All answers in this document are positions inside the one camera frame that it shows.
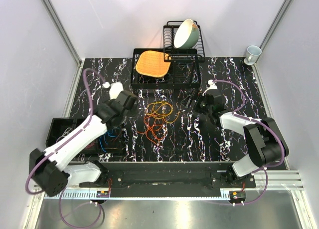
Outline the white mug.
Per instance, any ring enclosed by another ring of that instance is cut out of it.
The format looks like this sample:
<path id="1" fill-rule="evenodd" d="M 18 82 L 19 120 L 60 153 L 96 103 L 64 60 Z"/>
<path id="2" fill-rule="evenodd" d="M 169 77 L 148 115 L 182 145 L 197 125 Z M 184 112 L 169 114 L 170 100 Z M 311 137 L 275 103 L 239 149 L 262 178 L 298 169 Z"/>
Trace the white mug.
<path id="1" fill-rule="evenodd" d="M 255 45 L 247 47 L 247 51 L 244 58 L 244 63 L 246 65 L 253 65 L 256 63 L 259 56 L 262 54 L 261 48 Z"/>

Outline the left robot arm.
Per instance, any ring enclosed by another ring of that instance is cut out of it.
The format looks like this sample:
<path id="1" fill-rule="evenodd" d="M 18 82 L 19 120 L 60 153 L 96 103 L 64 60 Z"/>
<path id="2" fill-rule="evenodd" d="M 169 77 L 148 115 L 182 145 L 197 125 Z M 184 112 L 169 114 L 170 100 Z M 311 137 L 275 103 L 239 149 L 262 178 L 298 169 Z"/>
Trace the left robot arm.
<path id="1" fill-rule="evenodd" d="M 29 176 L 41 190 L 53 197 L 66 187 L 92 183 L 102 187 L 108 183 L 108 169 L 98 161 L 71 166 L 72 159 L 109 129 L 120 126 L 136 108 L 138 97 L 123 90 L 115 99 L 98 105 L 93 115 L 58 143 L 29 154 Z"/>

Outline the black sorting bin middle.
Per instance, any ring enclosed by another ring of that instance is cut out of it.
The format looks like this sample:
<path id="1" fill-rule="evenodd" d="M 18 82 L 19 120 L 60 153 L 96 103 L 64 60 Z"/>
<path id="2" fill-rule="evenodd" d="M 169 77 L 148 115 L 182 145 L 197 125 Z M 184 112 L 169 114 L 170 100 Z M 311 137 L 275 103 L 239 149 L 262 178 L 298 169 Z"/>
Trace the black sorting bin middle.
<path id="1" fill-rule="evenodd" d="M 73 130 L 75 130 L 78 126 L 80 126 L 85 121 L 85 118 L 76 118 L 73 124 Z M 84 154 L 93 154 L 99 152 L 98 140 L 94 139 L 91 143 L 89 143 L 81 153 Z"/>

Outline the black sorting bin right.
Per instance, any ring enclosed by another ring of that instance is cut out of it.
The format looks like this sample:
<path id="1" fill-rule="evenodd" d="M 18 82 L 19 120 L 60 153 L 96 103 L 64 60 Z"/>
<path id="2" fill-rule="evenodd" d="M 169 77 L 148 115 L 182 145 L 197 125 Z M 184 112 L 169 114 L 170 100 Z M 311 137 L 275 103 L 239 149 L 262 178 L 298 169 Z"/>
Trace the black sorting bin right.
<path id="1" fill-rule="evenodd" d="M 119 155 L 123 151 L 122 126 L 109 129 L 106 133 L 100 136 L 98 146 L 102 153 Z"/>

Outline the black sorting bin left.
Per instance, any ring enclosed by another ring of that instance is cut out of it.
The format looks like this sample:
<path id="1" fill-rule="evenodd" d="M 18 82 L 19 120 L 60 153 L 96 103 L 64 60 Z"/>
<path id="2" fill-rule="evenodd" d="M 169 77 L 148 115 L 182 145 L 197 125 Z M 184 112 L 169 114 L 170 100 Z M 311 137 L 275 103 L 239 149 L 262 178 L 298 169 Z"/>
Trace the black sorting bin left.
<path id="1" fill-rule="evenodd" d="M 68 128 L 72 130 L 73 123 L 73 118 L 53 118 L 45 143 L 46 147 L 54 145 Z"/>

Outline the black dish rack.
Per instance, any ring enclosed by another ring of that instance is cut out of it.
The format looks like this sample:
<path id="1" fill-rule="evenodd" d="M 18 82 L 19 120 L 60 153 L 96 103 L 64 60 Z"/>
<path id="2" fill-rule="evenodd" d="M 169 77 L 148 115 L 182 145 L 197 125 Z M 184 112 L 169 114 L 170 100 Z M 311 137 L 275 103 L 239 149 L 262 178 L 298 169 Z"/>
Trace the black dish rack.
<path id="1" fill-rule="evenodd" d="M 168 21 L 163 26 L 164 48 L 135 48 L 131 72 L 131 86 L 133 89 L 192 89 L 201 85 L 199 64 L 205 62 L 204 46 L 201 29 L 199 39 L 195 46 L 189 49 L 178 49 L 173 46 L 181 21 Z M 142 53 L 154 51 L 163 53 L 164 62 L 170 63 L 168 73 L 155 79 L 151 76 L 143 76 L 136 71 L 136 65 Z"/>

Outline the black sorting bin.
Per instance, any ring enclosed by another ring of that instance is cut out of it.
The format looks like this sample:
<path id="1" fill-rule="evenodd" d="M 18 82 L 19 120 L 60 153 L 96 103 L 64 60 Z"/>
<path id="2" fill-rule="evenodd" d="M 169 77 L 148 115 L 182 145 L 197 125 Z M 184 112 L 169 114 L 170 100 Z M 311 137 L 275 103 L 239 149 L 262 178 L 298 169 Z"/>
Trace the black sorting bin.
<path id="1" fill-rule="evenodd" d="M 73 118 L 53 118 L 45 143 L 46 147 L 54 145 L 68 128 L 72 130 L 73 123 Z"/>
<path id="2" fill-rule="evenodd" d="M 122 126 L 109 129 L 106 133 L 100 136 L 98 146 L 102 153 L 119 155 L 123 151 Z"/>
<path id="3" fill-rule="evenodd" d="M 80 126 L 85 121 L 85 118 L 76 118 L 73 124 L 73 130 L 75 130 L 78 126 Z M 99 152 L 98 140 L 94 139 L 91 143 L 89 143 L 81 153 L 84 154 L 93 154 Z"/>

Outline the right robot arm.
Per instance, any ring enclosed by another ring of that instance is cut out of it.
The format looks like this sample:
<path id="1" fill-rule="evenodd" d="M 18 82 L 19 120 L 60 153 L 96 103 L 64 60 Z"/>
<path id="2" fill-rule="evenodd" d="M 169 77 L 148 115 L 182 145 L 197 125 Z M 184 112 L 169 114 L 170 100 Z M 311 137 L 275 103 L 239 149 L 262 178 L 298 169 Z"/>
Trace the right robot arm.
<path id="1" fill-rule="evenodd" d="M 250 119 L 227 110 L 217 89 L 204 92 L 194 89 L 183 105 L 206 115 L 216 127 L 244 136 L 248 153 L 228 169 L 226 181 L 231 187 L 240 186 L 250 173 L 282 164 L 289 155 L 288 146 L 273 118 Z"/>

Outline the green white bowl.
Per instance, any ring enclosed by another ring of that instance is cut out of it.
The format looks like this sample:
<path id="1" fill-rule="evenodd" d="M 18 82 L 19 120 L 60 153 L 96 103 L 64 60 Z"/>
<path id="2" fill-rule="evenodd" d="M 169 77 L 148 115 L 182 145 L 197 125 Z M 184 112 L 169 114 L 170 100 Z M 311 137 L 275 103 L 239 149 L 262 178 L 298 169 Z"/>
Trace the green white bowl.
<path id="1" fill-rule="evenodd" d="M 195 21 L 186 19 L 178 28 L 173 45 L 177 49 L 193 48 L 199 40 L 199 27 Z"/>

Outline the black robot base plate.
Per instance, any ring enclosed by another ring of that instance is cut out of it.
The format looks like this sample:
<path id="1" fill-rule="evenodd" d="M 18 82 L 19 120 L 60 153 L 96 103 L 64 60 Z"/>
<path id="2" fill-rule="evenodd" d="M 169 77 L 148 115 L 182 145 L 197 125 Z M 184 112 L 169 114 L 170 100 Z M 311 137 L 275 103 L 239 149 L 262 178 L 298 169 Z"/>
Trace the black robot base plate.
<path id="1" fill-rule="evenodd" d="M 113 188 L 140 185 L 201 185 L 209 188 L 256 187 L 251 174 L 236 176 L 231 162 L 107 162 L 106 175 Z"/>

